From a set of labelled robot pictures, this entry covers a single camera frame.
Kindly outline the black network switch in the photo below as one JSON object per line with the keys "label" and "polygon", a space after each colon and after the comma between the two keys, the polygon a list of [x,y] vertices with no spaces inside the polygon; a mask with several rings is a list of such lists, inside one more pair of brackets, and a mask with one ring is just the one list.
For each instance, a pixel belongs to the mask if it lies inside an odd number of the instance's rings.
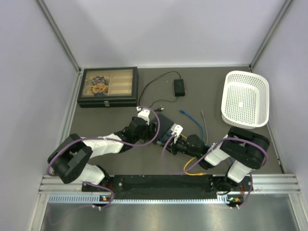
{"label": "black network switch", "polygon": [[[160,129],[158,135],[156,136],[156,139],[153,140],[152,142],[153,144],[157,144],[157,142],[160,141],[166,135],[166,133],[170,131],[171,127],[174,124],[172,120],[170,120],[162,113],[158,113],[157,115],[160,121]],[[152,136],[154,136],[157,133],[157,126],[158,126],[158,120],[155,117],[150,121],[150,131],[152,132]]]}

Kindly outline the black power adapter with cord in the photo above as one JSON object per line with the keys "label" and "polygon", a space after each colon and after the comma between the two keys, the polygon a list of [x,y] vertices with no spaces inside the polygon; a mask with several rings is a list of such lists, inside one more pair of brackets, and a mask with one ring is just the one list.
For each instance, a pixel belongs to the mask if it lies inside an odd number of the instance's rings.
{"label": "black power adapter with cord", "polygon": [[170,101],[170,100],[165,100],[165,99],[159,99],[159,100],[156,100],[154,101],[150,107],[152,107],[155,103],[157,102],[161,102],[161,101],[165,101],[165,102],[168,102],[168,103],[174,103],[178,100],[179,97],[184,97],[185,94],[186,94],[186,91],[185,91],[185,84],[184,84],[184,80],[183,78],[181,77],[181,74],[178,72],[178,71],[169,71],[169,72],[166,72],[156,78],[154,78],[152,81],[150,81],[148,84],[145,85],[145,87],[143,88],[140,96],[139,96],[139,99],[138,99],[138,102],[137,102],[137,105],[138,106],[141,106],[141,99],[145,93],[145,91],[147,90],[147,88],[152,84],[154,83],[155,81],[159,80],[160,78],[168,75],[168,74],[171,74],[171,73],[176,73],[179,78],[178,79],[175,79],[173,81],[173,89],[174,89],[174,96],[175,96],[175,100],[173,101]]}

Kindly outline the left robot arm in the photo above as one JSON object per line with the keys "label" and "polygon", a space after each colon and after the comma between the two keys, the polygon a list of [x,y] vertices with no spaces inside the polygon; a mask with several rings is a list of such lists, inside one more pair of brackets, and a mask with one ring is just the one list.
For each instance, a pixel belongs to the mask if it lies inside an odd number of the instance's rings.
{"label": "left robot arm", "polygon": [[119,154],[139,147],[139,140],[153,142],[159,132],[160,121],[147,122],[140,117],[133,117],[123,130],[94,139],[81,138],[71,134],[49,156],[48,169],[53,169],[64,184],[89,182],[97,190],[104,191],[109,186],[109,175],[100,166],[90,165],[91,158],[105,154]]}

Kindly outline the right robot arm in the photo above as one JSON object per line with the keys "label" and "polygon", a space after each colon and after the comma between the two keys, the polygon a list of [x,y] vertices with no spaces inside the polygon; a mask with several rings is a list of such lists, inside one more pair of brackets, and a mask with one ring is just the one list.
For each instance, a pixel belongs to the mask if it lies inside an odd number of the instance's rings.
{"label": "right robot arm", "polygon": [[242,185],[247,174],[260,169],[267,162],[269,146],[267,137],[231,127],[221,141],[211,146],[205,145],[197,135],[190,135],[187,139],[171,135],[163,151],[173,155],[178,152],[186,154],[196,159],[197,164],[205,170],[216,167],[228,158],[233,159],[224,179],[215,181],[213,185],[218,191],[234,191]]}

